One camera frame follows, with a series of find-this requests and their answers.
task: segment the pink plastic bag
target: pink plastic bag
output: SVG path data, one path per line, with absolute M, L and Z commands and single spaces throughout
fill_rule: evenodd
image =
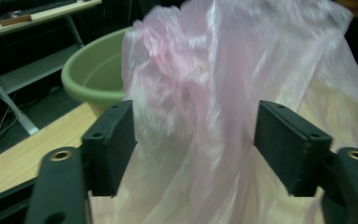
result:
M 253 147 L 260 99 L 358 147 L 358 66 L 345 8 L 327 0 L 193 0 L 155 7 L 123 41 L 138 145 L 96 223 L 321 223 Z

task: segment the crumpled plastic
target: crumpled plastic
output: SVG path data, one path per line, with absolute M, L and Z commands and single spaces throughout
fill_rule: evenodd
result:
M 328 0 L 155 7 L 122 45 L 138 145 L 95 223 L 323 223 L 322 191 L 289 197 L 253 146 L 259 100 L 358 147 L 351 13 Z

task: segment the wooden table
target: wooden table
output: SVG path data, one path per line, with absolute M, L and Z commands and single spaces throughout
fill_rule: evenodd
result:
M 59 147 L 79 147 L 81 136 L 97 119 L 80 105 L 0 155 L 0 192 L 36 177 L 42 158 Z

